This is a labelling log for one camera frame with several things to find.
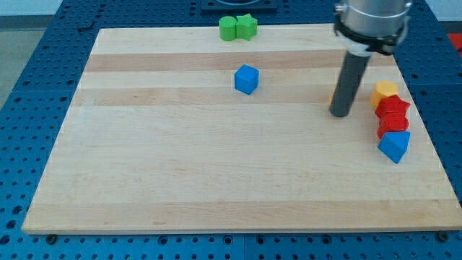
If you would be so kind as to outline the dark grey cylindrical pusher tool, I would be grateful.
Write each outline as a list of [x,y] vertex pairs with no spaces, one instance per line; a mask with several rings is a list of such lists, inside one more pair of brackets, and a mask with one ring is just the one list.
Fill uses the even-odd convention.
[[349,115],[369,60],[369,56],[356,56],[346,52],[329,105],[329,111],[333,116]]

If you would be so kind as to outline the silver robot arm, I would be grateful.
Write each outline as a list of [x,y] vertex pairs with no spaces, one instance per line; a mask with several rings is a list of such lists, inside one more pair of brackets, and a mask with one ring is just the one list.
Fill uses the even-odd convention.
[[390,56],[408,32],[412,0],[342,0],[334,5],[334,33],[346,48],[331,98],[333,116],[349,114],[374,53]]

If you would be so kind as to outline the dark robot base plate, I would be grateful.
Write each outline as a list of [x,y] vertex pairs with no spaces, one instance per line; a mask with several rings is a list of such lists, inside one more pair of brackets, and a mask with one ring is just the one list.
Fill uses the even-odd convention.
[[199,0],[203,12],[277,10],[279,0]]

